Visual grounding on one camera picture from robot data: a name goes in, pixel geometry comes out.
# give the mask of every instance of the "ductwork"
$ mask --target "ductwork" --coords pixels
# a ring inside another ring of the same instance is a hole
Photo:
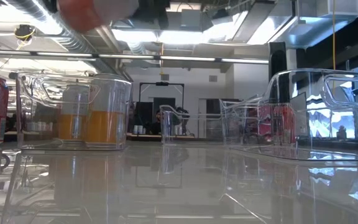
[[[128,42],[128,47],[133,54],[139,55],[155,55],[155,52],[146,50],[142,42]],[[149,68],[149,67],[159,67],[160,61],[158,60],[142,60],[135,61],[131,63],[135,67]]]
[[[52,14],[48,11],[42,0],[2,0],[23,14],[30,15],[36,21],[36,26],[44,34],[61,35],[63,38],[54,38],[53,40],[75,53],[93,53],[92,46],[76,32],[71,31],[63,22],[58,13]],[[101,59],[94,62],[86,62],[104,73],[115,73],[115,71]]]
[[[133,54],[146,54],[146,48],[142,42],[128,42],[127,44]]]

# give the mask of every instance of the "ceiling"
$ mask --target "ceiling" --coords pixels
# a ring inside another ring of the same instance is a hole
[[[273,1],[273,7],[267,9],[265,5],[260,11],[259,14],[262,16],[265,13],[265,17],[258,18],[254,16],[253,18],[248,18],[247,13],[252,12],[252,7],[255,7],[255,4],[258,0],[252,1],[218,1],[218,0],[199,0],[199,1],[189,1],[185,2],[183,5],[200,3],[201,10],[206,12],[207,21],[211,23],[211,15],[208,11],[213,11],[215,9],[223,9],[226,7],[233,7],[232,11],[229,11],[230,14],[237,15],[237,20],[240,19],[242,14],[245,14],[244,21],[246,19],[251,20],[254,23],[259,25],[255,27],[255,33],[248,35],[250,37],[253,45],[247,44],[241,39],[232,39],[227,40],[227,35],[229,31],[234,30],[236,32],[247,32],[247,29],[242,29],[241,26],[244,26],[245,22],[235,21],[231,23],[230,26],[226,26],[223,30],[218,30],[213,35],[214,38],[223,37],[223,40],[211,41],[208,43],[201,42],[196,44],[162,44],[159,42],[140,42],[144,47],[145,51],[148,54],[164,54],[164,55],[174,55],[174,56],[199,56],[199,57],[233,57],[233,58],[255,58],[255,59],[268,59],[269,58],[269,49],[266,43],[270,38],[266,36],[273,36],[277,34],[280,29],[283,29],[286,24],[288,24],[294,18],[294,5],[290,0],[278,0]],[[170,18],[181,18],[181,12],[169,12],[172,16]],[[179,24],[180,21],[170,21],[171,24]],[[2,50],[31,50],[31,51],[47,51],[47,52],[66,52],[67,50],[63,48],[56,40],[62,38],[59,35],[48,35],[42,33],[39,29],[35,30],[32,40],[26,44],[23,44],[18,40],[13,32],[14,29],[18,27],[19,24],[30,24],[37,28],[38,23],[34,22],[33,18],[30,15],[21,13],[18,10],[15,10],[11,6],[0,5],[0,49]],[[136,30],[144,31],[141,27],[136,27]],[[125,41],[118,40],[114,36],[114,29],[112,30],[109,26],[102,26],[95,30],[91,30],[85,34],[78,34],[80,38],[83,38],[93,52],[99,53],[130,53],[129,46]],[[151,31],[154,34],[157,34],[157,37],[161,37],[161,30],[147,29],[146,31]],[[286,36],[280,36],[278,40],[289,41],[286,38],[290,38],[291,34],[286,34]],[[123,73],[125,67],[159,67],[160,62],[148,62],[138,60],[123,60],[117,61],[115,59],[103,59],[104,63],[110,66],[115,72]],[[165,61],[163,63],[164,67],[179,67],[179,68],[217,68],[221,69],[222,72],[225,72],[227,69],[227,64],[222,63],[212,63],[212,62],[186,62],[186,61]],[[61,60],[31,60],[31,59],[17,59],[17,58],[0,58],[0,76],[6,76],[9,71],[50,71],[56,73],[66,73],[66,74],[79,74],[79,73],[94,73],[97,72],[97,68],[94,68],[91,63],[87,61],[61,61]]]

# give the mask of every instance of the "wall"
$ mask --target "wall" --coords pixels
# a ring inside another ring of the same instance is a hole
[[[160,82],[159,68],[127,68],[128,74],[134,80],[133,101],[139,100],[140,82]],[[226,98],[225,74],[220,69],[193,68],[190,71],[182,68],[164,68],[163,72],[170,75],[169,83],[185,84],[185,103],[184,108],[190,114],[198,114],[200,99]],[[217,75],[218,82],[209,82],[210,75]],[[153,101],[154,97],[176,98],[176,104],[181,105],[181,94],[173,86],[154,86],[150,85],[142,95],[141,101]],[[197,124],[189,122],[188,128],[196,130]]]
[[[226,98],[234,98],[234,65],[232,65],[226,72]]]
[[[265,93],[268,85],[268,65],[234,65],[234,98],[248,99],[256,94],[261,95]]]

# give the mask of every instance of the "ventilation duct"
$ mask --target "ventilation duct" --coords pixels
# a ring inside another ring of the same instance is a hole
[[[76,32],[71,31],[58,14],[48,11],[46,5],[41,0],[2,0],[23,14],[32,16],[36,21],[36,26],[44,34],[62,35],[64,38],[55,38],[58,44],[75,53],[93,53],[89,43]],[[100,72],[115,73],[115,71],[101,59],[94,62],[86,62],[95,67]]]

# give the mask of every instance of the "plastic container handle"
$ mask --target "plastic container handle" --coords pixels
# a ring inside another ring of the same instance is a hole
[[[329,86],[329,82],[338,81],[338,82],[358,82],[358,77],[349,78],[349,77],[334,77],[328,76],[325,78],[324,85],[325,90],[323,91],[328,96],[332,102],[338,106],[358,106],[358,102],[350,102],[350,101],[338,101],[335,99],[332,88]]]

